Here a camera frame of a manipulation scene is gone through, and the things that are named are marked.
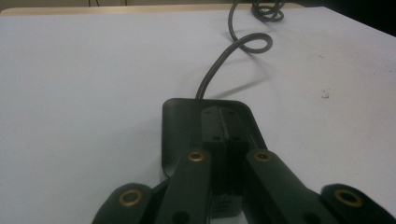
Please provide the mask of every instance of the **mounting hole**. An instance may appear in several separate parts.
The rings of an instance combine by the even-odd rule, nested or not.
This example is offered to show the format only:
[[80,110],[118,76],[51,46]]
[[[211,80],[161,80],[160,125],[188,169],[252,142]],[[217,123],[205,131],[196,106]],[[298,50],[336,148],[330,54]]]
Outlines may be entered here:
[[271,155],[267,152],[259,152],[254,155],[254,158],[258,161],[269,161],[271,160]]
[[303,220],[308,224],[320,224],[320,218],[313,213],[304,213]]
[[130,189],[123,192],[119,198],[119,202],[122,206],[134,206],[135,204],[140,203],[143,198],[142,191],[138,189]]
[[172,216],[174,224],[187,224],[190,221],[190,215],[186,212],[176,212]]
[[347,189],[338,189],[334,195],[338,201],[351,207],[361,207],[363,205],[361,197]]
[[205,158],[205,155],[202,152],[194,151],[194,152],[189,153],[188,158],[190,161],[203,161]]

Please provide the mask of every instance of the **black mount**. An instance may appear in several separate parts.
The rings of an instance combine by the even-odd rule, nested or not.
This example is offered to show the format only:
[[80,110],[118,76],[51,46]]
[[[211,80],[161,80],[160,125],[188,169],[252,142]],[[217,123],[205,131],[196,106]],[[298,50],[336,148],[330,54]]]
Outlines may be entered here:
[[320,195],[306,188],[235,101],[165,102],[162,166],[160,185],[116,189],[93,223],[206,224],[242,210],[249,224],[396,223],[352,187],[330,185]]

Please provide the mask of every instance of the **white tabletop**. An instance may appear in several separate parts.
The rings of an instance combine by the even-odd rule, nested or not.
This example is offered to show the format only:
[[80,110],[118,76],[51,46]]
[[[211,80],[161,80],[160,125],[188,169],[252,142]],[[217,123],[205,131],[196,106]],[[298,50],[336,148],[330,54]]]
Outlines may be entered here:
[[[236,51],[206,97],[249,105],[308,188],[348,184],[395,216],[396,38],[323,7],[284,13],[236,13],[238,36],[274,46]],[[0,222],[90,223],[117,187],[157,185],[162,104],[195,95],[231,43],[227,16],[1,17]]]

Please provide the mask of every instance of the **brass insert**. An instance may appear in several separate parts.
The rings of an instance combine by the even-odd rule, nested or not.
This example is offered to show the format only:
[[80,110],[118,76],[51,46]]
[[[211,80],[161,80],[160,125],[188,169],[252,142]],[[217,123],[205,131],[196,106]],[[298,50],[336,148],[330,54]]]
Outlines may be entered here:
[[351,207],[361,207],[363,205],[361,197],[347,189],[338,189],[334,195],[338,201]]
[[138,189],[130,189],[123,192],[119,198],[121,205],[125,207],[134,206],[142,201],[143,193]]
[[268,152],[258,152],[254,155],[254,158],[258,161],[270,161],[271,154],[269,154]]
[[190,161],[203,161],[205,155],[202,152],[194,151],[189,154],[188,158]]

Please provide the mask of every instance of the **black cable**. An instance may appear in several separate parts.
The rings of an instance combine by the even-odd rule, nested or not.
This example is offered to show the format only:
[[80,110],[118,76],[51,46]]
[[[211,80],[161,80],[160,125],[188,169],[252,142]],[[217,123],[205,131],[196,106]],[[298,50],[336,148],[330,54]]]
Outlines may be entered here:
[[[96,5],[99,7],[99,1],[98,0],[96,0]],[[88,7],[90,7],[91,6],[91,0],[88,0]]]
[[230,47],[228,47],[226,50],[222,52],[222,54],[219,56],[219,58],[215,61],[215,63],[212,65],[212,67],[209,69],[209,71],[206,73],[206,76],[201,82],[200,87],[198,88],[198,92],[195,95],[195,99],[203,99],[204,94],[206,91],[207,86],[209,85],[210,80],[212,80],[213,76],[216,74],[216,72],[219,70],[221,65],[225,62],[225,60],[236,50],[244,46],[247,42],[253,41],[253,40],[263,40],[267,42],[267,45],[262,48],[264,51],[255,51],[252,53],[263,53],[270,49],[273,45],[273,40],[271,36],[263,33],[256,33],[256,34],[251,34],[251,35],[245,35],[244,37],[236,40],[233,42]]
[[[285,5],[285,0],[278,1],[274,0],[275,5],[273,7],[260,6],[260,0],[253,0],[251,11],[253,15],[262,22],[268,21],[281,21],[284,17],[283,13],[280,9]],[[234,0],[233,6],[230,9],[230,13],[228,15],[228,30],[230,31],[231,38],[233,39],[233,43],[226,50],[222,52],[219,58],[215,61],[209,71],[206,73],[206,76],[201,82],[200,87],[195,95],[195,99],[203,99],[207,86],[209,85],[210,80],[212,80],[213,76],[218,72],[221,65],[225,62],[225,60],[238,48],[247,53],[264,53],[269,50],[273,46],[273,39],[271,36],[263,33],[256,33],[251,35],[245,35],[244,37],[238,39],[233,30],[233,13],[235,12],[236,7],[240,3],[240,0]],[[253,41],[253,40],[263,40],[267,44],[261,49],[252,49],[246,47],[245,44]]]

